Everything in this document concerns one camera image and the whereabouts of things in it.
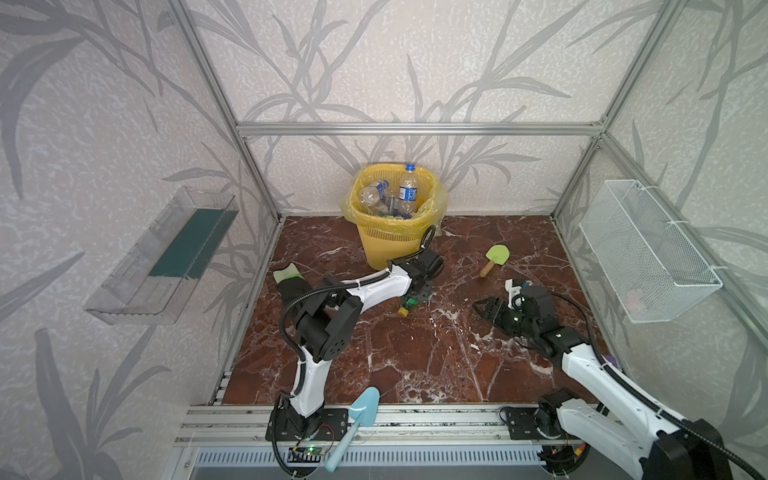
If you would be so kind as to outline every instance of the yellow trash bin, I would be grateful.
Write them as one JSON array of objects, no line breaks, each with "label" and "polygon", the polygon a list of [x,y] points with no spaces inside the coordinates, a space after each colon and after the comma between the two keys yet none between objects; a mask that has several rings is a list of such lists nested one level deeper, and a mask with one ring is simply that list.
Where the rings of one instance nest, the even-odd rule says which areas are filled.
[{"label": "yellow trash bin", "polygon": [[339,203],[344,217],[357,225],[368,264],[376,270],[386,268],[387,260],[416,252],[427,227],[439,225],[448,206],[448,192],[440,180],[429,170],[417,167],[416,215],[400,220],[374,217],[363,211],[360,203],[363,188],[376,180],[386,180],[390,189],[397,191],[405,173],[404,164],[376,164],[364,168],[355,177],[349,194]]}]

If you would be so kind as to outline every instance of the white wire mesh basket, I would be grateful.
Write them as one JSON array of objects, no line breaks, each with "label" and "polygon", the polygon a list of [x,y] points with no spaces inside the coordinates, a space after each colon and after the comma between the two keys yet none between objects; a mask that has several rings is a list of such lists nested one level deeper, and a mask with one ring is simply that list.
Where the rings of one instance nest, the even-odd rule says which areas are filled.
[{"label": "white wire mesh basket", "polygon": [[672,320],[723,285],[637,180],[607,180],[579,227],[634,323]]}]

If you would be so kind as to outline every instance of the brown marble tabletop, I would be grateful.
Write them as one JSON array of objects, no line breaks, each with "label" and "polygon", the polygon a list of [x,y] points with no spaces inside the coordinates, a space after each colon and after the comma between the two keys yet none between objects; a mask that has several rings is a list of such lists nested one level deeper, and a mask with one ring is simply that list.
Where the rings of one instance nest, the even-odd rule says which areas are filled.
[{"label": "brown marble tabletop", "polygon": [[[513,277],[587,306],[549,217],[446,217],[442,227],[444,235],[430,247],[445,268],[430,301],[407,318],[397,314],[400,299],[364,312],[349,346],[333,360],[326,403],[350,403],[368,386],[379,389],[381,403],[529,403],[561,387],[594,402],[581,385],[472,309],[472,302],[488,296],[506,298],[504,281]],[[509,261],[482,279],[485,252],[497,243],[509,248]],[[334,217],[288,218],[240,347],[226,404],[271,405],[277,390],[289,391],[293,384],[296,355],[277,332],[283,303],[271,273],[290,262],[312,286],[329,274],[347,280],[373,271],[356,225]],[[556,298],[555,308],[561,323],[586,333],[573,306]]]}]

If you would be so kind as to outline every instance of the blue shovel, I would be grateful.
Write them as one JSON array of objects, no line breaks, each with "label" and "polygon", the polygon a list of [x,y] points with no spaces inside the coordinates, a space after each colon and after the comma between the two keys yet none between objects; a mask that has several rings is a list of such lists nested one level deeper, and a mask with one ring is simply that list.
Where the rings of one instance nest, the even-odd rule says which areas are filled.
[{"label": "blue shovel", "polygon": [[373,427],[373,423],[376,420],[376,410],[378,409],[379,389],[375,386],[370,386],[361,396],[357,397],[357,400],[355,400],[352,405],[349,406],[349,423],[352,425],[341,438],[341,442],[339,442],[333,452],[328,455],[328,459],[326,460],[327,471],[334,472],[336,467],[339,466],[341,458],[346,453],[352,439],[355,438],[357,427],[361,425],[364,427]]}]

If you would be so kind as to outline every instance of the leaf patterned wallpaper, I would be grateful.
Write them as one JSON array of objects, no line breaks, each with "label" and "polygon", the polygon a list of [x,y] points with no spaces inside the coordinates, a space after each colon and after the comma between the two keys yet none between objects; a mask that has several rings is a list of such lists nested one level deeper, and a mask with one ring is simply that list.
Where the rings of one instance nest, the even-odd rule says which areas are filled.
[{"label": "leaf patterned wallpaper", "polygon": [[[661,1],[188,4],[241,122],[589,122],[606,109]],[[336,198],[358,169],[413,161],[446,182],[449,211],[549,213],[586,139],[250,143],[285,212],[338,212]]]},{"label": "leaf patterned wallpaper", "polygon": [[[0,2],[0,478],[158,478],[274,228],[163,2]],[[173,326],[83,310],[181,185],[240,207]]]},{"label": "leaf patterned wallpaper", "polygon": [[[768,2],[688,2],[611,127],[649,178],[758,302],[768,305]],[[672,408],[715,425],[768,471],[768,357],[719,295],[672,322],[630,323],[578,222],[603,180],[600,154],[558,218],[614,348]],[[748,478],[734,469],[737,478]]]}]

